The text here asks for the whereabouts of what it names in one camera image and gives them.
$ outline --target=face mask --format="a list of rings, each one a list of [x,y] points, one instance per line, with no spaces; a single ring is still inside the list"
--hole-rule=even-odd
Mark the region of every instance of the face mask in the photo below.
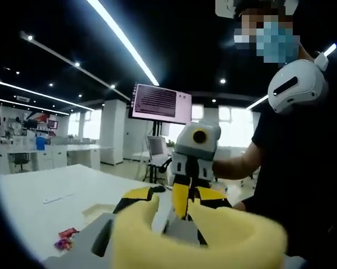
[[[256,53],[265,63],[283,66],[298,59],[299,36],[293,29],[279,26],[278,22],[264,22],[262,29],[256,29]]]

